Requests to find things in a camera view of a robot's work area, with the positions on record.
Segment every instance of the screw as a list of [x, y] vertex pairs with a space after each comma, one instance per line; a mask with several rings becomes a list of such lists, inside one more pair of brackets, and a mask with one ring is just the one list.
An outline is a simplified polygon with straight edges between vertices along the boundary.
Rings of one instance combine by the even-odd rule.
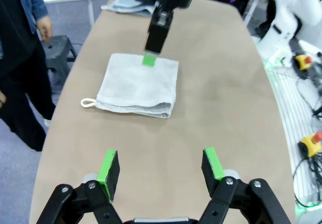
[[62, 188], [61, 192], [62, 193], [65, 193], [67, 190], [68, 190], [68, 188], [67, 187], [64, 187], [64, 188]]
[[94, 182], [91, 182], [91, 183], [89, 184], [89, 188], [90, 188], [90, 189], [94, 189], [94, 188], [95, 188], [95, 183], [94, 183]]
[[257, 188], [261, 188], [262, 184], [259, 181], [254, 181], [254, 185]]
[[226, 179], [226, 184], [227, 185], [232, 185], [233, 184], [233, 180], [231, 178]]

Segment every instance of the towel loop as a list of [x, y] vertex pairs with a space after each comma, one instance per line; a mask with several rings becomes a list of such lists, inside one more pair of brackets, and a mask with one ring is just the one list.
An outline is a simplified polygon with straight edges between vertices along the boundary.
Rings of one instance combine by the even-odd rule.
[[80, 101], [80, 104], [82, 107], [93, 107], [96, 105], [96, 100], [93, 99], [93, 98], [84, 98]]

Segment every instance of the towel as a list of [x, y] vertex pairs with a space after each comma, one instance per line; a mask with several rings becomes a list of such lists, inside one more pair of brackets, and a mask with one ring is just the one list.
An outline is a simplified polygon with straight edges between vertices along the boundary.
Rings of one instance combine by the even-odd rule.
[[109, 6], [102, 6], [103, 10], [110, 10], [118, 13], [135, 14], [151, 17], [155, 6], [144, 5], [136, 0], [115, 0]]
[[176, 101], [179, 63], [157, 58], [151, 67], [142, 61], [142, 55], [112, 54], [96, 100], [85, 98], [81, 105], [169, 118]]

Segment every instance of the stool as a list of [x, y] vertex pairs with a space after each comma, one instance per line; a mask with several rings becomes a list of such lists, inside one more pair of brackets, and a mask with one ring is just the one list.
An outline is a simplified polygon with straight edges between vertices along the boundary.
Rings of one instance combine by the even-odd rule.
[[[52, 86], [52, 91], [60, 92], [69, 74], [67, 62], [74, 62], [77, 53], [66, 35], [54, 36], [48, 43], [42, 41], [41, 44], [45, 50], [47, 67], [54, 69], [60, 78], [60, 84]], [[69, 52], [72, 53], [73, 58], [68, 57]]]

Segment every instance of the blue sleeve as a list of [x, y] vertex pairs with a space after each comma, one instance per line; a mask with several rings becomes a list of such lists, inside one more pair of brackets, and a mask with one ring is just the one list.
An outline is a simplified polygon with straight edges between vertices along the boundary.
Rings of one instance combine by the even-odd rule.
[[31, 4], [32, 4], [32, 15], [34, 16], [36, 21], [48, 15], [48, 10], [44, 0], [31, 0]]

